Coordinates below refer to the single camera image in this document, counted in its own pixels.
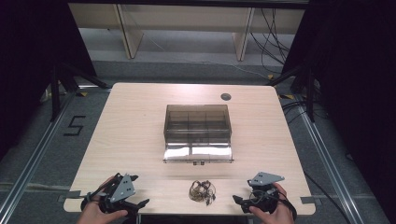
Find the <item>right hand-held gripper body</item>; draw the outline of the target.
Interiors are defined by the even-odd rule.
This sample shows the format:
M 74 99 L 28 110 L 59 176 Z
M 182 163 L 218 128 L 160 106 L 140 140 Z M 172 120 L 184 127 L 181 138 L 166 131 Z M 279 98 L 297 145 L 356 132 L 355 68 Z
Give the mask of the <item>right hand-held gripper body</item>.
M 255 206 L 263 212 L 273 213 L 279 200 L 279 191 L 274 186 L 275 182 L 284 179 L 283 176 L 258 172 L 252 179 L 257 185 L 252 188 L 248 200 L 248 207 L 242 207 L 244 213 L 249 213 L 249 207 Z

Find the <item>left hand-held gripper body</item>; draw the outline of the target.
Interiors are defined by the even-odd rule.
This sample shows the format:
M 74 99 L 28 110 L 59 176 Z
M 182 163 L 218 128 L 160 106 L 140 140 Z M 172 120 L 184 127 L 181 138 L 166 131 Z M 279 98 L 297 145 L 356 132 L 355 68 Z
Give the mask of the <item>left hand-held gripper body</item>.
M 133 182 L 128 174 L 116 174 L 96 191 L 89 193 L 89 202 L 94 195 L 98 195 L 97 202 L 102 212 L 126 210 L 128 217 L 135 216 L 138 210 L 135 209 L 134 203 L 127 202 L 127 199 L 135 194 Z

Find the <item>person's right hand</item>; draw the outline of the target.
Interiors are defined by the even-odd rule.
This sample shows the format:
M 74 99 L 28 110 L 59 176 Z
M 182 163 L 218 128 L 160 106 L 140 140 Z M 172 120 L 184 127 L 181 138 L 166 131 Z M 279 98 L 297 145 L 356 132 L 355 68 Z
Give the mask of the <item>person's right hand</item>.
M 278 183 L 274 186 L 279 191 L 279 199 L 286 201 L 287 192 Z M 249 211 L 261 221 L 261 224 L 294 224 L 292 211 L 281 201 L 277 203 L 276 210 L 272 214 L 263 212 L 255 206 L 250 206 Z

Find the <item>person's left hand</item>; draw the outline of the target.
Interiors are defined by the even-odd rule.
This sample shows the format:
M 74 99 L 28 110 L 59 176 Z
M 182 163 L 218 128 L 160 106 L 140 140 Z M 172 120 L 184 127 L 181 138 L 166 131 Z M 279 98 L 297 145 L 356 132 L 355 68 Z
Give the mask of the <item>person's left hand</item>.
M 97 202 L 98 195 L 94 195 L 92 200 L 86 204 L 81 212 L 77 224 L 109 224 L 112 221 L 128 215 L 126 210 L 119 210 L 113 213 L 103 213 Z

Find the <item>grey tape strip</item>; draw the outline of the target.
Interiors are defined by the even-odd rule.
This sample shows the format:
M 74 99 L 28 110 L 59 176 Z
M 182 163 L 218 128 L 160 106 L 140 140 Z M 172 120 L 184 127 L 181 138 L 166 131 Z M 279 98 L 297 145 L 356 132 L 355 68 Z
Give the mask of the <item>grey tape strip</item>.
M 64 202 L 66 199 L 79 199 L 80 198 L 80 190 L 68 191 L 64 195 L 60 195 L 57 199 L 59 203 Z
M 317 199 L 315 197 L 300 197 L 302 204 L 309 204 L 313 203 L 314 205 L 322 205 L 322 202 L 320 199 Z

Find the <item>smoky clear plastic compartment box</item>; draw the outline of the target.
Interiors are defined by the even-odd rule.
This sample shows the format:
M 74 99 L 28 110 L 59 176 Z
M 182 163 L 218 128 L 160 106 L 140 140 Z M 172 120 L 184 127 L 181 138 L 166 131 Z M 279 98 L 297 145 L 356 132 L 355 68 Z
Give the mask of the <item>smoky clear plastic compartment box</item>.
M 168 105 L 163 136 L 164 162 L 233 162 L 227 105 Z

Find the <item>black metal stand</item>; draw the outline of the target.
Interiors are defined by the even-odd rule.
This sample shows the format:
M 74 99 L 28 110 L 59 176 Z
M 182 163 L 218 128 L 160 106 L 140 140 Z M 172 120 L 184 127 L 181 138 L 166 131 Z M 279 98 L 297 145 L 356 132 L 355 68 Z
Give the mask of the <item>black metal stand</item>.
M 69 63 L 57 63 L 53 65 L 50 75 L 52 104 L 51 121 L 55 121 L 55 119 L 61 113 L 59 83 L 64 85 L 64 88 L 67 92 L 76 92 L 79 90 L 79 86 L 75 80 L 75 77 L 82 77 L 101 89 L 110 89 L 110 86 L 98 79 L 96 75 L 86 73 Z
M 295 68 L 284 72 L 280 77 L 270 80 L 267 86 L 274 87 L 275 85 L 285 81 L 286 79 L 294 77 L 290 89 L 293 93 L 302 93 L 305 91 L 305 107 L 307 116 L 311 122 L 314 122 L 314 91 L 315 91 L 315 77 L 308 65 L 297 65 Z

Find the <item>black curtain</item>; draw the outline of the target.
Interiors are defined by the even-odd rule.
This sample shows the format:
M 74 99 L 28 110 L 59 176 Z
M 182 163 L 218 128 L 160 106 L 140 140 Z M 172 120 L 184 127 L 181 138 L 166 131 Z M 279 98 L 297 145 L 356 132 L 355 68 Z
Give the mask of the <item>black curtain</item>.
M 309 50 L 333 124 L 396 224 L 396 0 L 308 0 L 284 68 Z
M 63 63 L 95 74 L 68 0 L 0 0 L 0 160 Z

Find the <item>beige wooden shelf unit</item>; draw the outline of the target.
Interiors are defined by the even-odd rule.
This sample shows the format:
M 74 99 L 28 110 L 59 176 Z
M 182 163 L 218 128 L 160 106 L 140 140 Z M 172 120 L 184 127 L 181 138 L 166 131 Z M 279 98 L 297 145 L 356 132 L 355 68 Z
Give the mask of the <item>beige wooden shelf unit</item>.
M 248 35 L 294 35 L 301 9 L 258 7 L 185 7 L 70 3 L 79 28 L 116 29 L 121 33 L 126 57 L 135 57 L 145 30 L 225 32 L 233 35 L 236 59 L 244 60 Z

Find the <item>silver metal floor rail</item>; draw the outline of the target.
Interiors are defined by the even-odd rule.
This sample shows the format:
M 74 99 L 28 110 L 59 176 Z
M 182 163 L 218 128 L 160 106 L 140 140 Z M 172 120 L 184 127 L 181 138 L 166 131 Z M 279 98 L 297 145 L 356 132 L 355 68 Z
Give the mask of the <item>silver metal floor rail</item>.
M 52 141 L 60 123 L 63 120 L 64 113 L 67 107 L 75 98 L 74 93 L 67 93 L 61 103 L 61 109 L 58 115 L 49 123 L 40 141 L 35 146 L 33 154 L 30 156 L 27 163 L 24 165 L 18 179 L 11 185 L 7 193 L 7 197 L 0 205 L 0 224 L 7 224 L 11 218 L 16 206 L 21 200 L 21 196 L 27 188 L 28 183 L 32 179 L 35 170 L 41 162 L 44 154 L 46 153 L 50 142 Z
M 311 121 L 307 112 L 306 105 L 298 105 L 298 110 L 302 113 L 301 117 L 315 149 L 320 157 L 332 187 L 335 190 L 343 216 L 348 224 L 386 224 L 388 218 L 379 206 L 373 194 L 353 195 L 347 185 L 347 181 L 339 172 L 337 164 L 333 161 L 325 142 L 319 133 L 315 122 Z

